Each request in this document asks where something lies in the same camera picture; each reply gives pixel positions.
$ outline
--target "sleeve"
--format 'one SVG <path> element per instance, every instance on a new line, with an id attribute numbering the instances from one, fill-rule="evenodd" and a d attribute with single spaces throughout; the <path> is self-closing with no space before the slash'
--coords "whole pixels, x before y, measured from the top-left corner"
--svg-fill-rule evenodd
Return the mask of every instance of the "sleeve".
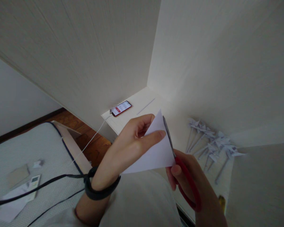
<path id="1" fill-rule="evenodd" d="M 76 216 L 73 208 L 66 209 L 48 219 L 43 227 L 87 227 Z"/>

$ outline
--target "wooden floor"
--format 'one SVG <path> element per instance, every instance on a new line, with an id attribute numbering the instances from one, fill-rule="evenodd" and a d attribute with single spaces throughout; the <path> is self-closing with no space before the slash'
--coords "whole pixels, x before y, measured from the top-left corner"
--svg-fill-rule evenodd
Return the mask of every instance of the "wooden floor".
<path id="1" fill-rule="evenodd" d="M 96 133 L 91 127 L 87 126 L 84 122 L 79 120 L 67 110 L 47 119 L 46 121 L 53 120 L 82 134 L 75 140 L 81 150 L 83 150 Z M 84 150 L 83 154 L 92 162 L 92 166 L 98 166 L 110 146 L 110 141 L 100 134 L 97 134 Z"/>

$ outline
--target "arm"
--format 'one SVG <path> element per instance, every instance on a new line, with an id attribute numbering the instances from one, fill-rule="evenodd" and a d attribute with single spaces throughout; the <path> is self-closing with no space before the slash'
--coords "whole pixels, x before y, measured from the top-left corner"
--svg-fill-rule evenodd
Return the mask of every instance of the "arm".
<path id="1" fill-rule="evenodd" d="M 165 137 L 165 131 L 156 131 L 144 136 L 154 118 L 153 114 L 147 114 L 133 118 L 125 125 L 106 152 L 92 179 L 94 190 L 101 191 L 109 187 L 124 170 Z M 109 198 L 110 196 L 100 201 L 93 201 L 84 193 L 76 206 L 78 219 L 89 226 L 98 226 Z"/>
<path id="2" fill-rule="evenodd" d="M 222 212 L 219 200 L 196 158 L 176 149 L 174 149 L 174 152 L 188 168 L 200 193 L 202 210 L 201 212 L 196 212 L 196 226 L 227 226 L 226 218 Z M 175 191 L 176 189 L 176 178 L 185 194 L 191 201 L 194 201 L 193 193 L 191 192 L 186 177 L 182 173 L 181 167 L 179 165 L 168 167 L 166 168 L 166 173 L 172 190 Z"/>

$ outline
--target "remote control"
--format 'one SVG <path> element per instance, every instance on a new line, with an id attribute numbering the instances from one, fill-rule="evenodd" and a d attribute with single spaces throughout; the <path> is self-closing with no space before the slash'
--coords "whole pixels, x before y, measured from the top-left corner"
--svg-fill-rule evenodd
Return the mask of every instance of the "remote control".
<path id="1" fill-rule="evenodd" d="M 38 176 L 35 176 L 31 179 L 31 181 L 29 183 L 28 191 L 31 191 L 31 190 L 33 190 L 33 189 L 35 189 L 36 187 L 39 186 L 40 177 L 41 177 L 41 175 L 38 175 Z M 37 193 L 37 191 L 27 195 L 26 196 L 26 202 L 32 201 L 35 198 L 36 193 Z"/>

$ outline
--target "bed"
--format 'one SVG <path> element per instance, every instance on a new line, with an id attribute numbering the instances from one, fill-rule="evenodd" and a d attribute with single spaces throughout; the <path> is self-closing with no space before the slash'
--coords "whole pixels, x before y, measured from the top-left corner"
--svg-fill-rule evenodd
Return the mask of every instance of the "bed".
<path id="1" fill-rule="evenodd" d="M 91 168 L 74 139 L 80 134 L 64 125 L 52 121 L 36 126 L 30 131 L 0 144 L 0 198 L 10 191 L 7 176 L 14 169 L 28 165 L 29 177 L 13 188 L 41 174 L 40 183 L 62 174 L 85 174 Z M 41 168 L 32 168 L 33 163 L 44 160 Z M 83 179 L 63 178 L 37 192 L 36 198 L 28 202 L 20 214 L 11 222 L 0 221 L 1 226 L 28 226 L 42 212 L 84 188 Z M 42 215 L 31 226 L 42 226 L 47 219 L 62 210 L 75 207 L 83 191 L 58 204 Z"/>

